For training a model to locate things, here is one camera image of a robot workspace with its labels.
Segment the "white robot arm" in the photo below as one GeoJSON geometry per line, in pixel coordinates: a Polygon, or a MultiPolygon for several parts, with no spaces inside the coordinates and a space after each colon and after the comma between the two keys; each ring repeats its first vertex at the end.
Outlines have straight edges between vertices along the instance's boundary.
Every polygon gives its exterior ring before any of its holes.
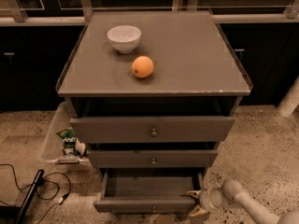
{"type": "Polygon", "coordinates": [[[291,211],[281,217],[255,201],[236,180],[226,180],[220,188],[190,190],[186,193],[199,201],[189,213],[198,217],[219,208],[241,208],[256,224],[299,224],[299,212],[291,211]]]}

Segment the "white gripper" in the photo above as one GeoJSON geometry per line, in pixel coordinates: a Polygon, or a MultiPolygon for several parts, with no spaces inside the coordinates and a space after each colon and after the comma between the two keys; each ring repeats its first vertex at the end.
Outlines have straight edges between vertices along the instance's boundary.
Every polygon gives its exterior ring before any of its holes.
{"type": "Polygon", "coordinates": [[[209,212],[224,206],[225,199],[221,188],[190,190],[186,195],[199,199],[200,205],[196,205],[188,214],[189,217],[201,217],[209,212]]]}

